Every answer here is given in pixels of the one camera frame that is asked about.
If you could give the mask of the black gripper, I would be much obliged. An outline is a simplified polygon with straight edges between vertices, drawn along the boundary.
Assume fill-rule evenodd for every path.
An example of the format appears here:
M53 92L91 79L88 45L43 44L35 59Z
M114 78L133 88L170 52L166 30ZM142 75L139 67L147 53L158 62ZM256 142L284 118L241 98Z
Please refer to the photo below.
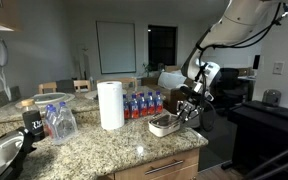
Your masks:
M202 95L186 86L181 86L180 91L186 96L186 99L177 102L177 118L183 123L201 123L203 114Z

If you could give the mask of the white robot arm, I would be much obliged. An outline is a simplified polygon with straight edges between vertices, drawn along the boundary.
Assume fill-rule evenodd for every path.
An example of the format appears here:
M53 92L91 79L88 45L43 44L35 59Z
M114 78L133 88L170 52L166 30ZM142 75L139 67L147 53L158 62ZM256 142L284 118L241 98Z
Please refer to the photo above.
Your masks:
M249 36L257 23L267 13L267 10L277 5L276 13L271 23L263 30ZM246 48L256 44L261 38L245 45L245 42L262 34L266 34L274 25L288 16L286 0L230 0L222 18L197 41L192 52L181 67L182 74L193 80L193 89L183 87L187 91L188 99L180 104L177 118L182 122L199 117L203 111L203 104L210 98L214 99L208 88L221 77L220 66L214 62L202 62L204 51L209 48Z

